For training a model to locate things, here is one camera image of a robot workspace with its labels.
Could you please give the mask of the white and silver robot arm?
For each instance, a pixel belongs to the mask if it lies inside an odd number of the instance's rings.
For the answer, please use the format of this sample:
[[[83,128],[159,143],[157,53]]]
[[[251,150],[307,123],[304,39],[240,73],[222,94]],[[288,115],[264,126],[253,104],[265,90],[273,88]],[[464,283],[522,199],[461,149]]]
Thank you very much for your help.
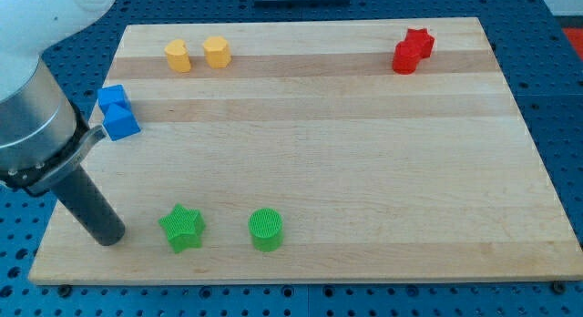
[[[80,117],[42,60],[116,0],[1,0],[1,182],[39,181],[75,137]]]

